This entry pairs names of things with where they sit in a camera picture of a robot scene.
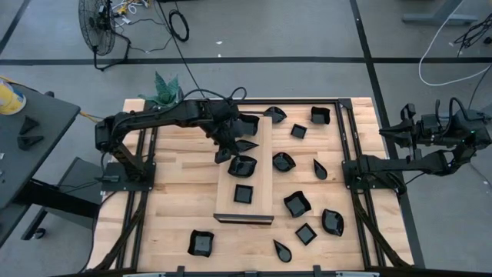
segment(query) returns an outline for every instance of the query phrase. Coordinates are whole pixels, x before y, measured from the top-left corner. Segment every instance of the metal table leg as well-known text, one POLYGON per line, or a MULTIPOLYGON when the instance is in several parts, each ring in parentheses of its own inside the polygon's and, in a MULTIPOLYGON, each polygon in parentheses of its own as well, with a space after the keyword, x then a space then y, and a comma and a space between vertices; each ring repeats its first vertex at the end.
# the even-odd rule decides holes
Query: metal table leg
MULTIPOLYGON (((434 14, 404 14, 401 19, 405 23, 418 22, 425 25, 441 25, 463 0, 447 0, 434 14)), ((467 25, 478 20, 472 15, 452 15, 448 25, 467 25)))

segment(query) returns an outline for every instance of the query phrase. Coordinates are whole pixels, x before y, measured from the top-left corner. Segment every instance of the wooden table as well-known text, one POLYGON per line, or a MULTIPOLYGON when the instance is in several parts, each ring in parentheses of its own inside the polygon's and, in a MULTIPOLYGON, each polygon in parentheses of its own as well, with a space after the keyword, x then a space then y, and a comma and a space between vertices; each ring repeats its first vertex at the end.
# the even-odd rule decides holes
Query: wooden table
MULTIPOLYGON (((364 154, 385 157, 371 99, 353 98, 352 103, 364 154)), ((124 110, 139 111, 143 105, 143 100, 128 99, 124 110)), ((175 272, 179 265, 184 265, 187 272, 311 271, 313 265, 320 265, 323 270, 363 269, 351 195, 345 188, 341 171, 343 152, 334 106, 326 105, 331 109, 330 125, 312 124, 311 106, 278 105, 288 117, 273 125, 272 155, 287 152, 297 167, 288 173, 273 171, 272 225, 221 224, 214 219, 219 177, 219 165, 214 164, 217 146, 205 138, 199 128, 161 127, 155 149, 155 187, 148 199, 138 270, 175 272), (290 135, 294 123, 307 127, 304 140, 290 135), (326 180, 320 181, 314 175, 313 158, 327 169, 326 180), (297 190, 304 192, 312 210, 293 219, 283 198, 297 190), (323 209, 343 215, 342 237, 328 235, 321 228, 323 209), (308 246, 294 234, 306 222, 317 233, 317 238, 308 246), (215 234, 210 258, 187 253, 193 229, 215 234), (291 262, 283 263, 276 256, 273 239, 292 251, 291 262)), ((241 105, 240 109, 264 111, 267 107, 269 105, 241 105)), ((343 115, 345 128, 350 130, 345 110, 343 115)), ((354 144, 350 132, 348 134, 354 158, 354 144)), ((137 132, 128 134, 125 144, 135 149, 137 139, 137 132)), ((119 192, 102 207, 89 268, 102 260, 121 233, 127 195, 127 192, 119 192)), ((401 258, 411 264, 410 246, 395 194, 389 189, 375 189, 372 196, 381 233, 401 258)), ((366 234, 371 261, 376 265, 374 243, 368 230, 366 234)), ((128 245, 133 246, 132 238, 127 244, 130 249, 128 245)), ((131 251, 127 251, 126 265, 130 256, 131 251)))

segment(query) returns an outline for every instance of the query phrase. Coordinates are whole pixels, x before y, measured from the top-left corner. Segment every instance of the wooden board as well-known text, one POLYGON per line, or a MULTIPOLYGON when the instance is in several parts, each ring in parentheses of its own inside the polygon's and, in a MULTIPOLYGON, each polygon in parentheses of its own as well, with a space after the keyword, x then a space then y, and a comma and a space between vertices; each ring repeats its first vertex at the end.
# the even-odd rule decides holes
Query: wooden board
MULTIPOLYGON (((355 120, 361 147, 365 154, 385 156, 378 134, 378 123, 370 98, 353 98, 355 120)), ((129 99, 125 111, 139 110, 142 100, 129 99)), ((344 187, 341 171, 343 152, 337 119, 332 105, 330 125, 310 122, 310 105, 279 105, 288 117, 273 125, 272 155, 288 152, 297 167, 288 173, 273 171, 272 225, 221 224, 212 215, 217 201, 219 166, 214 164, 217 146, 205 138, 199 128, 168 126, 159 129, 156 148, 158 165, 155 189, 149 196, 142 237, 139 271, 174 272, 179 265, 186 271, 311 271, 312 265, 323 270, 362 269, 361 250, 357 237, 354 210, 349 191, 344 187), (291 137, 294 123, 307 127, 304 140, 291 137), (320 181, 313 172, 313 158, 328 171, 320 181), (283 198, 302 190, 312 210, 292 219, 283 198), (323 209, 332 209, 344 217, 342 237, 328 235, 321 228, 323 209), (317 238, 304 246, 294 232, 309 223, 317 238), (215 234, 210 258, 187 253, 193 229, 215 234), (290 248, 293 259, 281 262, 274 251, 276 239, 290 248)), ((243 110, 264 111, 266 105, 241 106, 243 110)), ((348 119, 344 112, 344 123, 348 119)), ((127 135, 125 144, 135 147, 138 133, 127 135)), ((352 138, 348 137, 354 158, 352 138)), ((101 209, 95 233, 91 266, 97 265, 113 246, 121 232, 127 192, 119 192, 101 209)), ((389 189, 372 191, 379 229, 402 259, 412 263, 410 247, 401 217, 398 200, 389 189)), ((376 265, 374 244, 369 232, 367 241, 371 261, 376 265)))
POLYGON ((242 155, 257 160, 254 174, 246 179, 228 174, 230 161, 219 165, 217 198, 214 217, 223 222, 269 223, 272 221, 272 156, 271 156, 270 117, 260 117, 255 136, 246 135, 242 139, 258 144, 242 155), (236 184, 253 187, 251 204, 234 202, 236 184))

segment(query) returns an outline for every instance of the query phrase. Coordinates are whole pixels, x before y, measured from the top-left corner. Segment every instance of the wooden block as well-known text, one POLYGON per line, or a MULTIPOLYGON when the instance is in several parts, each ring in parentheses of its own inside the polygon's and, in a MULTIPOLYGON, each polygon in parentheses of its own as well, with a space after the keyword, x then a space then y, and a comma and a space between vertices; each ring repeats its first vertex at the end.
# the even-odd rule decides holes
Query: wooden block
POLYGON ((214 214, 218 221, 257 224, 271 224, 273 221, 271 129, 271 118, 260 117, 257 134, 244 137, 244 139, 259 145, 244 153, 244 155, 248 155, 258 161, 251 177, 242 179, 230 175, 228 173, 230 161, 220 164, 214 214), (253 187, 251 204, 234 202, 234 192, 237 184, 253 187))

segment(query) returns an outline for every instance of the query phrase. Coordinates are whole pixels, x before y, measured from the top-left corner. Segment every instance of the white cable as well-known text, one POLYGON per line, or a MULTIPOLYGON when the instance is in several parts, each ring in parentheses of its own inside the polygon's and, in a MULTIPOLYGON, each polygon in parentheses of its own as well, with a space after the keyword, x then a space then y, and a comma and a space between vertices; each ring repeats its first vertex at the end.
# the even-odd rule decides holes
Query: white cable
POLYGON ((489 67, 491 67, 492 65, 489 65, 487 66, 484 70, 480 71, 480 72, 477 72, 473 75, 470 75, 468 77, 463 77, 463 78, 459 78, 459 79, 456 79, 456 80, 453 80, 453 81, 449 81, 449 82, 444 82, 444 83, 437 83, 437 84, 433 84, 433 83, 429 83, 429 82, 426 82, 424 80, 424 78, 422 77, 422 61, 424 60, 425 56, 427 56, 427 53, 431 50, 432 48, 432 45, 434 44, 434 41, 436 40, 437 36, 439 35, 440 33, 440 30, 442 30, 442 28, 446 25, 446 23, 449 21, 449 19, 451 18, 451 16, 453 16, 453 14, 459 9, 459 7, 461 6, 461 4, 463 4, 463 2, 461 2, 455 9, 454 11, 452 11, 449 16, 446 18, 446 20, 444 21, 443 25, 437 30, 436 32, 436 35, 434 36, 434 38, 432 38, 432 41, 430 42, 429 44, 429 48, 427 48, 427 51, 424 53, 424 55, 422 56, 421 60, 419 61, 418 63, 418 76, 421 78, 421 81, 425 84, 425 85, 429 85, 429 86, 442 86, 442 85, 449 85, 449 84, 453 84, 455 82, 461 82, 461 81, 464 81, 464 80, 468 80, 469 78, 473 78, 473 77, 476 77, 482 73, 485 73, 486 70, 489 69, 489 67))

